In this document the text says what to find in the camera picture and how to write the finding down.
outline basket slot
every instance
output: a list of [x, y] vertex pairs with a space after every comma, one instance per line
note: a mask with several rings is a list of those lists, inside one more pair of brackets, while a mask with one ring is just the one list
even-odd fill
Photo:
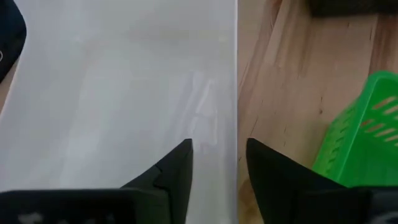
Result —
[[372, 123], [373, 121], [374, 121], [373, 119], [366, 120], [366, 121], [364, 121], [364, 122], [361, 123], [361, 127], [364, 127], [364, 126], [366, 126], [366, 125]]
[[395, 105], [395, 106], [393, 106], [392, 108], [389, 108], [389, 109], [385, 110], [385, 111], [384, 111], [384, 115], [391, 114], [391, 113], [393, 113], [393, 112], [395, 112], [395, 111], [397, 111], [397, 110], [398, 110], [398, 105]]
[[386, 129], [386, 130], [384, 130], [384, 131], [381, 131], [381, 132], [375, 134], [374, 137], [384, 136], [384, 135], [386, 135], [386, 134], [393, 133], [394, 131], [396, 131], [395, 128], [389, 128], [389, 129]]
[[373, 131], [376, 131], [376, 130], [378, 130], [378, 129], [384, 127], [384, 125], [385, 125], [385, 124], [382, 124], [382, 123], [381, 123], [381, 124], [377, 124], [377, 125], [375, 125], [375, 126], [369, 128], [369, 129], [366, 130], [365, 132], [366, 132], [366, 133], [371, 133], [371, 132], [373, 132]]
[[372, 110], [377, 110], [377, 109], [381, 108], [382, 106], [387, 105], [387, 104], [393, 102], [393, 101], [396, 100], [396, 99], [397, 99], [396, 96], [390, 96], [390, 97], [388, 97], [388, 98], [382, 100], [380, 103], [374, 105], [373, 108], [372, 108]]
[[396, 134], [396, 135], [394, 135], [394, 136], [391, 136], [391, 137], [389, 137], [389, 138], [386, 138], [384, 141], [385, 141], [385, 142], [389, 142], [389, 141], [392, 141], [392, 140], [395, 140], [395, 139], [398, 139], [398, 134]]

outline green plastic basket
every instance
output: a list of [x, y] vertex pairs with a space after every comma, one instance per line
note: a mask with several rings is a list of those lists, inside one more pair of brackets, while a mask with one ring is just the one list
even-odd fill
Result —
[[347, 187], [398, 185], [398, 75], [371, 75], [330, 125], [313, 166]]

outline white board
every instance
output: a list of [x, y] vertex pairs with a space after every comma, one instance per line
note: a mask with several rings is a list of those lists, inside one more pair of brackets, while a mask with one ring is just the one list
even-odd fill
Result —
[[0, 190], [120, 187], [192, 138], [187, 223], [237, 223], [236, 1], [16, 3]]

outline dark object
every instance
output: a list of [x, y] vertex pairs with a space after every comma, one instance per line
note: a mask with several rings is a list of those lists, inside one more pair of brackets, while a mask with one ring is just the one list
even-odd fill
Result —
[[24, 18], [13, 0], [0, 0], [0, 83], [25, 44]]
[[398, 223], [398, 187], [348, 189], [255, 139], [246, 157], [264, 223]]
[[0, 223], [183, 224], [192, 162], [192, 140], [186, 139], [121, 189], [6, 192]]
[[397, 0], [308, 0], [313, 16], [349, 16], [355, 14], [398, 12]]

